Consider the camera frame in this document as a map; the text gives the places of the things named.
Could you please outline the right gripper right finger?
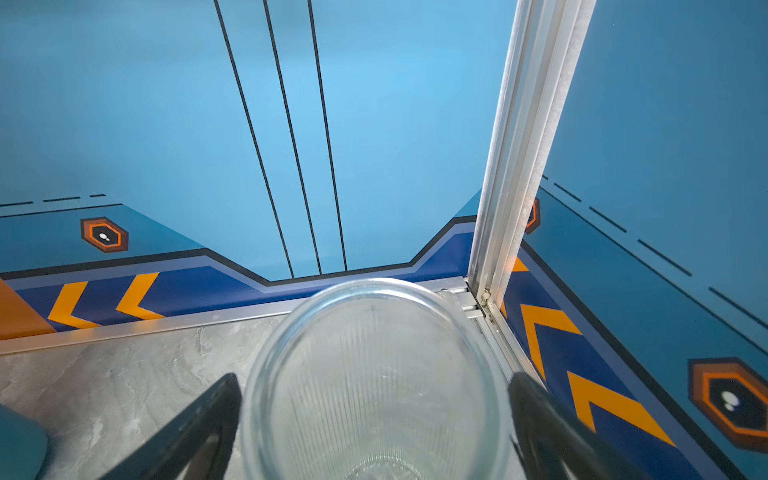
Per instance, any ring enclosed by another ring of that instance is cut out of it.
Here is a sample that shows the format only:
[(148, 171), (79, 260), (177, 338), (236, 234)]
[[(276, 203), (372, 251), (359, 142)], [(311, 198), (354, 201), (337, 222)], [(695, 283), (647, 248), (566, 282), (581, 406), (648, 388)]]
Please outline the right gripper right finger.
[(648, 477), (560, 405), (530, 375), (515, 373), (508, 396), (528, 479)]

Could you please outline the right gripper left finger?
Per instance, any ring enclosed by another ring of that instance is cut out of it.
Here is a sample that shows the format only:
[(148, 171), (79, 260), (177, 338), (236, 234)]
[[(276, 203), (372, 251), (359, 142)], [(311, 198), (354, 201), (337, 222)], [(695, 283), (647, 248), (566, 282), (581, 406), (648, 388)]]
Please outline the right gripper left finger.
[(242, 405), (237, 376), (223, 375), (105, 479), (222, 479)]

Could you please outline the teal cylindrical vase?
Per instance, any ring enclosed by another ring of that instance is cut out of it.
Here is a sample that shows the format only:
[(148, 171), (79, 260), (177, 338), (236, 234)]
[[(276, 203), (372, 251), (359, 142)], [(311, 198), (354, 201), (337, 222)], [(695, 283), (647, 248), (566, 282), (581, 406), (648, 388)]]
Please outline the teal cylindrical vase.
[(47, 455), (48, 437), (35, 421), (1, 406), (1, 478), (36, 479)]

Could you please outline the clear glass cylinder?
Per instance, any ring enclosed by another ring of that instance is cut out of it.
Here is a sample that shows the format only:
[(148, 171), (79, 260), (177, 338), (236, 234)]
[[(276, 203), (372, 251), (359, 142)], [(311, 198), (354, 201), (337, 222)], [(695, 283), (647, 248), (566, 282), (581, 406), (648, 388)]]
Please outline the clear glass cylinder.
[(250, 369), (249, 479), (501, 479), (507, 381), (467, 297), (365, 279), (303, 301)]

